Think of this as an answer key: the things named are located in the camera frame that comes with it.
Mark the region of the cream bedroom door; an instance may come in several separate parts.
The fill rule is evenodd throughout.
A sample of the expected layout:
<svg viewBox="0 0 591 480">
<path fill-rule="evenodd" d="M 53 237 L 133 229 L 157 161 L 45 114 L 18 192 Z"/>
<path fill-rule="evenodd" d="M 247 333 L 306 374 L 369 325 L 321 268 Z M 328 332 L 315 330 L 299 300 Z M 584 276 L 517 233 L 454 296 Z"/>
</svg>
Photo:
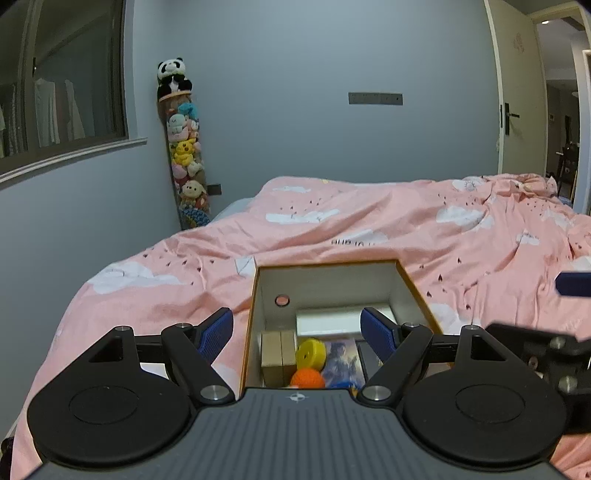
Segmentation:
<svg viewBox="0 0 591 480">
<path fill-rule="evenodd" d="M 505 1 L 484 3 L 493 43 L 499 98 L 500 173 L 544 175 L 547 166 L 547 87 L 536 25 Z M 520 115 L 503 129 L 502 107 Z"/>
</svg>

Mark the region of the dark grey gift box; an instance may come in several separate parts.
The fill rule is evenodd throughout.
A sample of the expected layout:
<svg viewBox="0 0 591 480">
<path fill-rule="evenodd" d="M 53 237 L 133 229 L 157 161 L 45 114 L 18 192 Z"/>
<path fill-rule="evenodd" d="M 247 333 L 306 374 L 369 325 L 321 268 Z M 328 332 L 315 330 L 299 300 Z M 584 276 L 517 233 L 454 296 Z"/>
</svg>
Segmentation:
<svg viewBox="0 0 591 480">
<path fill-rule="evenodd" d="M 369 381 L 381 368 L 383 362 L 365 340 L 356 341 L 356 349 L 358 349 L 359 353 L 363 378 Z"/>
</svg>

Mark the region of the long white box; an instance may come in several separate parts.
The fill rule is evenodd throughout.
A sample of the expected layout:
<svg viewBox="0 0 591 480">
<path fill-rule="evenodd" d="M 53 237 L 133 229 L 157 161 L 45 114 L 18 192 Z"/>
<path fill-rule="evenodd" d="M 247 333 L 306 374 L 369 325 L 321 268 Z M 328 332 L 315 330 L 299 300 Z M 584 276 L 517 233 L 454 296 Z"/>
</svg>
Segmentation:
<svg viewBox="0 0 591 480">
<path fill-rule="evenodd" d="M 297 336 L 360 339 L 362 310 L 363 305 L 298 310 L 295 314 Z"/>
</svg>

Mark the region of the gold gift box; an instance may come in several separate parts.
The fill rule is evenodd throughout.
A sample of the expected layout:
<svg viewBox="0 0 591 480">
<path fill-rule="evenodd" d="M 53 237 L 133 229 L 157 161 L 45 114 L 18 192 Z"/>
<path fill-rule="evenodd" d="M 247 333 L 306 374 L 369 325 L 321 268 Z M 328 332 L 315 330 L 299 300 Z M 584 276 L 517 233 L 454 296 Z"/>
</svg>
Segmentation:
<svg viewBox="0 0 591 480">
<path fill-rule="evenodd" d="M 264 331 L 260 345 L 260 370 L 266 388 L 283 388 L 297 371 L 297 337 L 294 330 Z"/>
</svg>

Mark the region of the yellow tape measure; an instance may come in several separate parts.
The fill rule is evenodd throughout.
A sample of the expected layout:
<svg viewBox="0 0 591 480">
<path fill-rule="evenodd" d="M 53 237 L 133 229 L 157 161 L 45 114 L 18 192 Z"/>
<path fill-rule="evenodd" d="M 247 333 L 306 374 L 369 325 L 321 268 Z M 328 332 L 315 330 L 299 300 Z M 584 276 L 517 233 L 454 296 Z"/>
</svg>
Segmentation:
<svg viewBox="0 0 591 480">
<path fill-rule="evenodd" d="M 321 340 L 308 338 L 301 342 L 295 352 L 295 365 L 297 370 L 313 369 L 321 372 L 327 360 L 327 348 Z"/>
</svg>

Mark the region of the large orange storage box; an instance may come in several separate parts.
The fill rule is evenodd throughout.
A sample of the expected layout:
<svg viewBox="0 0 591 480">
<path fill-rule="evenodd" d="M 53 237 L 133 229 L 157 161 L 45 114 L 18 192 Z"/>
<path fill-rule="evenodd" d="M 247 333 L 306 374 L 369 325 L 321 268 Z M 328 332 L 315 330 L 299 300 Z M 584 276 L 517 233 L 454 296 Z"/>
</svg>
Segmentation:
<svg viewBox="0 0 591 480">
<path fill-rule="evenodd" d="M 240 389 L 263 387 L 264 332 L 287 330 L 297 340 L 362 338 L 361 313 L 373 307 L 397 324 L 442 327 L 397 259 L 256 268 L 245 334 Z"/>
</svg>

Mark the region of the orange crochet tangerine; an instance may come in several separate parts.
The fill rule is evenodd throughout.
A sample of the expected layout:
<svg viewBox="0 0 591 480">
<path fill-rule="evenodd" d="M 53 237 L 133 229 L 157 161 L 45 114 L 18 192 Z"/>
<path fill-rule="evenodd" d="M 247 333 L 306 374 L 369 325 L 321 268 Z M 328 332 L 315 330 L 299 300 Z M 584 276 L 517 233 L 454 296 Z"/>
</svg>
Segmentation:
<svg viewBox="0 0 591 480">
<path fill-rule="evenodd" d="M 290 387 L 297 389 L 324 389 L 325 379 L 313 368 L 298 369 L 290 378 Z"/>
</svg>

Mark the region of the pink cloud duvet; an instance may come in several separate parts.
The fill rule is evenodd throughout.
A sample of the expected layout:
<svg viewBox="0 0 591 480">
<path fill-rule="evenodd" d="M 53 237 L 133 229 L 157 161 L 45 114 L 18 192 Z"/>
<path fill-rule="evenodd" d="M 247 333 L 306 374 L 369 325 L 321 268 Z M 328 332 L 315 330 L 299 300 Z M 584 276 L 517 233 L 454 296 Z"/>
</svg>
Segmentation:
<svg viewBox="0 0 591 480">
<path fill-rule="evenodd" d="M 245 360 L 253 278 L 264 266 L 397 259 L 448 333 L 502 320 L 590 333 L 590 304 L 560 299 L 560 271 L 590 268 L 590 219 L 537 175 L 353 185 L 281 177 L 243 212 L 176 234 L 89 279 L 37 373 L 39 390 L 118 320 L 143 333 L 218 306 L 238 330 L 217 366 Z"/>
</svg>

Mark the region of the clear tube of plush toys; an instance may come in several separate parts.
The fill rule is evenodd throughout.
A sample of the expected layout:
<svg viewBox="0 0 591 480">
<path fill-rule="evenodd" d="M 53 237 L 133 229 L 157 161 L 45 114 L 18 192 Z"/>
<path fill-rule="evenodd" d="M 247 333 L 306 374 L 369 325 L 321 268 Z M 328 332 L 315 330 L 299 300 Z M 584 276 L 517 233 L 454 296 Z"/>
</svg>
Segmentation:
<svg viewBox="0 0 591 480">
<path fill-rule="evenodd" d="M 207 225 L 209 198 L 201 156 L 197 106 L 190 90 L 178 90 L 158 100 L 166 133 L 171 179 L 181 228 Z"/>
</svg>

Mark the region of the panda plush toy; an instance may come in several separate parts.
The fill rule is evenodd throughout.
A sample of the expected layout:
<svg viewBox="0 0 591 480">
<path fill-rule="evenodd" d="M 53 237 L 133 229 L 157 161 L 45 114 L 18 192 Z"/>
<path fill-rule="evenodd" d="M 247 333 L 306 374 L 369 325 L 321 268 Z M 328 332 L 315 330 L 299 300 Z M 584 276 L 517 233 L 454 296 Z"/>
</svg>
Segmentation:
<svg viewBox="0 0 591 480">
<path fill-rule="evenodd" d="M 180 57 L 164 60 L 157 66 L 157 99 L 175 92 L 191 91 L 192 82 L 185 75 L 186 66 Z"/>
</svg>

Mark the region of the black wall socket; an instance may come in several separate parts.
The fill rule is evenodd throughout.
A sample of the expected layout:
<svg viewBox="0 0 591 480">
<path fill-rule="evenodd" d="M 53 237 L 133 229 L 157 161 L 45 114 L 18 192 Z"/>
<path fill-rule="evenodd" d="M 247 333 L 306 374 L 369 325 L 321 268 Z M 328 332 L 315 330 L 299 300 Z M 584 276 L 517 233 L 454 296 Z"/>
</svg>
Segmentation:
<svg viewBox="0 0 591 480">
<path fill-rule="evenodd" d="M 209 184 L 206 190 L 209 196 L 219 196 L 222 194 L 221 184 Z"/>
</svg>

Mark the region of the grey wall switch panel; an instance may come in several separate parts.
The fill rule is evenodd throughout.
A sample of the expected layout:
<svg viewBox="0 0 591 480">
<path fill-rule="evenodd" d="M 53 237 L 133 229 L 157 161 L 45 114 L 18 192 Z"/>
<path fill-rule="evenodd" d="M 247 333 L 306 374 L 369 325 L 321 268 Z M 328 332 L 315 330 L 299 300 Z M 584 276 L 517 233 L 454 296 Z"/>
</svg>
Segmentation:
<svg viewBox="0 0 591 480">
<path fill-rule="evenodd" d="M 349 105 L 401 106 L 404 97 L 400 93 L 349 92 Z"/>
</svg>

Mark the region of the window with grey frame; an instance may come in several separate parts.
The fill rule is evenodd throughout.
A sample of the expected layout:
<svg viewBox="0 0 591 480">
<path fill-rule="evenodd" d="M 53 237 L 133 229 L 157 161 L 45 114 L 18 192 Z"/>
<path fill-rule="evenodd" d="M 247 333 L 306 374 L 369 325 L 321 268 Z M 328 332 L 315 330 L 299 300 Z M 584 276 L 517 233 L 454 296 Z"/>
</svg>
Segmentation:
<svg viewBox="0 0 591 480">
<path fill-rule="evenodd" d="M 1 4 L 1 180 L 116 149 L 130 1 Z"/>
</svg>

